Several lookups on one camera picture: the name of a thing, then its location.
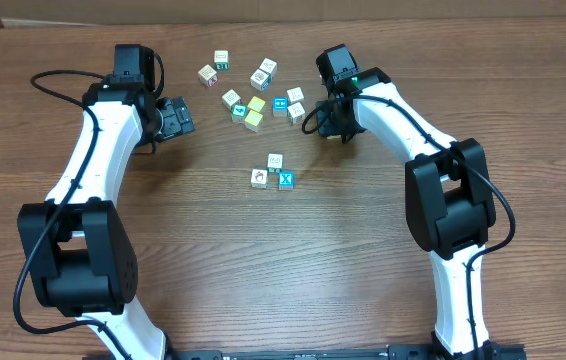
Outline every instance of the wooden tabletop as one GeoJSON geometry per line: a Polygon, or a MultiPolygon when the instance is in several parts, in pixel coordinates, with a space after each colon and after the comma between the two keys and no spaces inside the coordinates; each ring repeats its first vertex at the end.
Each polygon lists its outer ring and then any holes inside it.
{"type": "MultiPolygon", "coordinates": [[[[0,359],[106,350],[84,328],[22,331],[11,300],[24,261],[17,213],[44,200],[82,124],[80,109],[29,78],[111,72],[117,43],[162,56],[164,94],[184,96],[196,126],[155,156],[133,156],[118,202],[139,259],[138,297],[178,349],[429,341],[432,269],[405,223],[402,164],[369,132],[342,145],[271,115],[272,97],[293,87],[306,111],[324,99],[315,58],[345,43],[433,125],[484,146],[518,221],[512,244],[484,263],[490,338],[525,344],[530,359],[566,358],[566,19],[553,18],[0,30],[0,359]],[[231,70],[207,89],[197,72],[215,49],[230,51],[231,70]],[[279,70],[261,94],[249,77],[264,57],[279,70]],[[259,133],[230,121],[221,103],[229,89],[267,101],[259,133]],[[295,171],[294,191],[251,188],[268,153],[295,171]]],[[[90,79],[42,83],[80,97],[90,79]]],[[[488,245],[506,234],[504,212],[497,216],[488,245]]],[[[38,304],[29,280],[23,312],[41,327],[68,320],[38,304]]]]}

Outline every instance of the wood grain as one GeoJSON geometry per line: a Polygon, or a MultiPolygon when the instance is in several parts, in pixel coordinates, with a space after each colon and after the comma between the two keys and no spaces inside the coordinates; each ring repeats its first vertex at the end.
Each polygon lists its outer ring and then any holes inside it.
{"type": "MultiPolygon", "coordinates": [[[[133,156],[119,212],[139,258],[138,296],[179,349],[281,350],[426,342],[436,317],[428,258],[404,220],[403,169],[370,133],[350,145],[303,136],[270,115],[271,98],[301,86],[325,98],[314,65],[346,43],[379,66],[442,131],[476,138],[518,220],[515,241],[485,259],[491,338],[524,343],[530,359],[566,358],[566,18],[233,24],[0,30],[0,358],[77,359],[105,350],[87,329],[32,336],[11,297],[24,257],[16,215],[57,181],[80,111],[32,88],[34,73],[107,73],[117,43],[161,54],[165,94],[185,96],[196,132],[133,156]],[[231,71],[211,89],[197,71],[213,50],[231,71]],[[279,73],[254,134],[230,121],[221,95],[257,95],[264,57],[279,73]],[[267,154],[296,171],[291,192],[249,185],[267,154]]],[[[45,84],[79,97],[89,79],[45,84]]],[[[491,231],[505,235],[504,213],[491,231]]],[[[28,283],[26,318],[41,309],[28,283]]]]}

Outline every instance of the printed symbol on cube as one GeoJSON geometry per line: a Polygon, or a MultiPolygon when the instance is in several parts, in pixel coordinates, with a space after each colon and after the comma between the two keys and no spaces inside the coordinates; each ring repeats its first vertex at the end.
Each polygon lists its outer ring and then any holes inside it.
{"type": "Polygon", "coordinates": [[[232,107],[232,121],[233,122],[243,122],[245,116],[247,115],[247,106],[243,104],[236,104],[232,107]]]}
{"type": "Polygon", "coordinates": [[[265,101],[260,98],[257,98],[256,96],[252,97],[252,100],[250,100],[250,102],[247,104],[248,108],[256,112],[261,112],[264,106],[265,106],[265,101]]]}
{"type": "Polygon", "coordinates": [[[232,89],[230,89],[230,91],[226,92],[223,95],[223,104],[230,111],[232,110],[232,106],[240,103],[241,103],[241,97],[239,96],[239,94],[236,93],[236,91],[232,89]]]}
{"type": "Polygon", "coordinates": [[[256,111],[250,111],[245,117],[246,128],[254,132],[258,132],[261,129],[261,125],[263,125],[263,115],[257,113],[256,111]]]}
{"type": "Polygon", "coordinates": [[[216,75],[216,70],[214,70],[210,65],[205,65],[201,70],[199,70],[199,80],[203,85],[210,87],[219,80],[216,75]]]}
{"type": "Polygon", "coordinates": [[[296,104],[297,102],[303,102],[303,100],[305,100],[301,88],[294,88],[288,90],[287,97],[288,99],[290,99],[290,105],[296,104]]]}
{"type": "Polygon", "coordinates": [[[258,91],[264,91],[270,85],[270,76],[263,70],[256,70],[250,78],[250,84],[258,91]]]}
{"type": "Polygon", "coordinates": [[[274,116],[287,115],[287,98],[275,97],[272,103],[272,113],[274,116]]]}
{"type": "Polygon", "coordinates": [[[294,173],[291,171],[281,171],[279,173],[279,190],[294,189],[294,173]]]}
{"type": "Polygon", "coordinates": [[[274,75],[276,74],[277,68],[278,67],[276,65],[276,62],[274,62],[274,61],[272,61],[268,58],[265,58],[263,60],[263,62],[261,63],[261,66],[259,66],[259,69],[266,72],[270,76],[270,79],[274,78],[274,75]]]}
{"type": "Polygon", "coordinates": [[[270,154],[267,156],[267,169],[269,172],[279,172],[283,167],[283,155],[270,154]]]}
{"type": "Polygon", "coordinates": [[[267,189],[267,180],[267,171],[260,169],[252,170],[252,187],[267,189]]]}
{"type": "Polygon", "coordinates": [[[216,70],[230,69],[230,56],[227,50],[214,51],[214,65],[216,70]]]}
{"type": "Polygon", "coordinates": [[[296,103],[288,106],[287,117],[290,119],[292,124],[296,124],[299,120],[303,120],[305,117],[305,109],[301,103],[296,103]]]}

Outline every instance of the black cable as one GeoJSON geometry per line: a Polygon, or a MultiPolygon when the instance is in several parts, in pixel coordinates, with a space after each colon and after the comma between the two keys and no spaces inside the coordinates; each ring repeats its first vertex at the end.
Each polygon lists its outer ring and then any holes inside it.
{"type": "Polygon", "coordinates": [[[39,335],[41,335],[41,334],[51,334],[51,333],[55,333],[55,332],[59,332],[59,331],[64,331],[64,330],[72,329],[72,328],[82,326],[82,325],[96,326],[98,328],[99,332],[103,331],[107,335],[107,337],[110,339],[110,341],[112,342],[112,344],[114,345],[116,350],[121,353],[121,355],[123,356],[124,359],[131,360],[132,357],[125,351],[125,349],[123,348],[121,343],[118,341],[118,339],[116,338],[116,336],[114,335],[112,330],[110,330],[106,326],[106,324],[101,322],[101,321],[98,321],[98,320],[95,320],[95,319],[79,320],[79,321],[74,321],[74,322],[71,322],[71,323],[63,324],[63,325],[39,329],[39,328],[35,328],[35,327],[31,326],[30,324],[28,324],[25,321],[25,319],[23,319],[23,314],[21,313],[21,293],[23,292],[23,286],[25,284],[25,279],[27,278],[27,274],[30,270],[30,267],[32,266],[32,262],[34,261],[34,258],[36,257],[36,253],[39,250],[39,248],[41,247],[43,240],[48,236],[48,234],[50,233],[52,228],[56,225],[56,221],[58,220],[59,216],[61,215],[61,212],[63,211],[63,209],[65,208],[67,203],[70,201],[70,199],[72,198],[72,195],[74,195],[74,192],[76,191],[76,189],[79,187],[79,183],[81,181],[81,178],[83,177],[83,174],[85,173],[85,170],[87,169],[87,166],[90,162],[90,159],[92,158],[92,154],[94,153],[94,149],[96,148],[96,142],[98,140],[98,134],[99,134],[99,131],[100,131],[96,115],[94,114],[94,112],[89,107],[85,106],[83,103],[81,103],[80,101],[78,101],[74,98],[71,98],[67,95],[57,93],[55,91],[47,89],[47,88],[36,83],[36,80],[38,80],[42,77],[46,77],[46,76],[50,76],[50,75],[59,75],[59,74],[83,75],[83,76],[91,76],[91,77],[95,77],[95,78],[99,78],[99,79],[104,78],[104,76],[102,76],[102,75],[91,73],[91,72],[85,72],[85,71],[52,70],[52,71],[46,71],[46,72],[42,72],[40,74],[36,74],[36,75],[32,76],[32,78],[30,79],[30,84],[32,84],[32,86],[41,90],[42,92],[44,92],[48,95],[54,96],[56,98],[65,100],[65,101],[72,103],[76,106],[81,107],[92,118],[92,122],[94,124],[94,127],[92,128],[92,141],[90,142],[90,146],[87,150],[87,153],[85,154],[85,158],[83,159],[81,166],[79,167],[79,170],[76,173],[75,178],[70,183],[70,188],[69,188],[67,194],[65,194],[65,196],[63,197],[61,202],[56,207],[56,210],[54,211],[54,213],[52,213],[52,216],[48,219],[48,221],[45,225],[45,228],[43,228],[43,232],[41,233],[41,236],[36,241],[36,244],[32,248],[32,251],[30,252],[29,256],[27,256],[27,260],[25,260],[25,264],[23,264],[23,268],[21,269],[19,279],[18,279],[18,281],[16,283],[16,287],[14,289],[14,298],[12,299],[12,310],[14,312],[14,319],[16,319],[16,322],[25,331],[32,333],[32,334],[39,334],[39,335]]]}
{"type": "Polygon", "coordinates": [[[516,231],[516,219],[514,218],[514,212],[512,211],[510,204],[505,199],[505,196],[503,196],[503,194],[499,191],[499,189],[497,189],[496,186],[494,186],[494,184],[492,184],[492,182],[490,182],[490,180],[486,179],[483,175],[481,175],[481,173],[479,173],[476,169],[474,169],[473,167],[468,165],[462,158],[460,158],[459,156],[457,156],[456,154],[451,152],[448,148],[446,148],[445,146],[436,142],[436,140],[434,140],[434,138],[432,138],[432,136],[430,134],[428,134],[421,127],[421,125],[414,119],[414,117],[412,117],[412,115],[407,110],[405,110],[403,107],[401,107],[400,105],[398,105],[397,103],[395,103],[392,100],[384,99],[384,98],[377,97],[377,96],[369,96],[369,95],[352,95],[352,96],[345,96],[345,97],[341,97],[341,98],[332,99],[332,100],[324,102],[321,106],[312,110],[310,112],[310,114],[305,118],[305,120],[303,120],[303,125],[301,126],[301,130],[303,131],[304,134],[312,134],[312,133],[316,132],[321,126],[323,126],[325,121],[328,119],[327,116],[324,117],[323,120],[319,124],[317,124],[317,126],[314,129],[306,130],[305,127],[306,127],[308,121],[310,120],[310,118],[312,118],[320,109],[323,109],[323,108],[328,107],[328,106],[332,106],[336,103],[341,103],[341,102],[345,102],[345,101],[353,101],[354,99],[376,101],[376,102],[384,103],[384,104],[396,109],[399,113],[401,113],[401,115],[403,115],[412,124],[412,126],[414,126],[414,128],[421,134],[421,136],[423,136],[423,138],[425,138],[425,140],[427,142],[434,145],[439,150],[449,153],[451,155],[452,159],[454,159],[454,161],[456,161],[457,164],[459,164],[459,166],[465,168],[465,170],[470,172],[472,175],[476,176],[479,180],[481,180],[481,182],[483,182],[488,188],[490,188],[492,193],[494,193],[494,196],[496,196],[496,198],[499,200],[501,205],[503,205],[503,209],[505,209],[505,213],[507,214],[508,221],[510,222],[510,230],[509,230],[507,236],[505,237],[505,240],[501,241],[500,243],[498,243],[498,244],[496,244],[492,247],[489,247],[489,248],[486,248],[486,249],[483,249],[483,250],[477,252],[476,254],[474,254],[474,256],[472,256],[470,258],[467,265],[465,266],[465,268],[466,268],[465,281],[466,281],[466,286],[467,286],[467,307],[468,307],[468,312],[469,312],[468,321],[470,322],[470,328],[472,329],[472,342],[474,343],[474,358],[478,359],[479,358],[479,352],[478,352],[479,344],[478,344],[478,339],[477,339],[477,335],[476,335],[476,323],[474,321],[474,306],[472,305],[472,276],[471,275],[472,275],[472,271],[474,271],[474,269],[472,268],[472,264],[474,264],[474,261],[476,261],[476,259],[478,259],[479,257],[486,255],[486,254],[489,254],[489,253],[492,253],[492,252],[495,252],[499,249],[502,249],[505,246],[507,246],[507,244],[509,244],[510,241],[512,241],[512,238],[514,238],[514,233],[516,231]]]}
{"type": "Polygon", "coordinates": [[[165,86],[165,69],[163,69],[163,60],[161,60],[161,56],[159,54],[154,53],[154,57],[156,61],[159,62],[159,66],[161,67],[161,80],[159,82],[159,86],[154,91],[154,98],[158,100],[161,97],[161,93],[163,92],[163,87],[165,86]]]}

